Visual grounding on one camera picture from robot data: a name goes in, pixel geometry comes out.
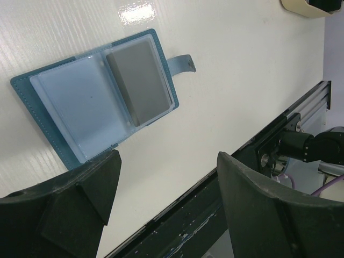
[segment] white table surface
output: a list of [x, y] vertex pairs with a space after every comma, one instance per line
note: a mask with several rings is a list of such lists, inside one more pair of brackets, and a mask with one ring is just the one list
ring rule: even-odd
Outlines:
[[66, 171], [10, 78], [155, 28], [197, 72], [174, 77], [177, 110], [118, 147], [105, 256], [322, 79], [324, 23], [276, 0], [2, 0], [0, 196]]

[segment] purple cable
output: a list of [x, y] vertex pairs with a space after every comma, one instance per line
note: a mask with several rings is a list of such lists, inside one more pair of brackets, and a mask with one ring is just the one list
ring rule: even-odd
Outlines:
[[322, 191], [324, 191], [325, 189], [329, 188], [331, 185], [333, 185], [333, 184], [335, 184], [335, 183], [337, 183], [343, 179], [344, 179], [344, 175], [341, 175], [341, 176], [335, 178], [334, 180], [329, 181], [327, 184], [324, 184], [322, 187], [320, 187], [317, 191], [315, 191], [311, 195], [319, 196]]

